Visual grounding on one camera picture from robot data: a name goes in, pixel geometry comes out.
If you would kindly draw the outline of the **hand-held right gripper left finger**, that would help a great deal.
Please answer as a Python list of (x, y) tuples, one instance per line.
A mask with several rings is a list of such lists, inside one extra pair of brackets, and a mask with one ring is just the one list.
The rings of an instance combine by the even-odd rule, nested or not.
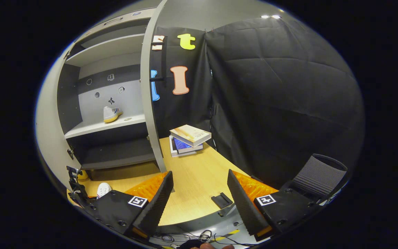
[(173, 173), (161, 173), (127, 192), (109, 191), (83, 200), (84, 210), (107, 228), (148, 240), (158, 227), (173, 190)]

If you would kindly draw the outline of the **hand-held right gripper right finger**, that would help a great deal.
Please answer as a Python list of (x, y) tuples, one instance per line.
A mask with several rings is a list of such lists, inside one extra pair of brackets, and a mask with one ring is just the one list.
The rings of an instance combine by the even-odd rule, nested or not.
[(231, 169), (227, 185), (249, 235), (256, 241), (288, 233), (321, 209), (297, 189), (285, 186), (277, 190)]

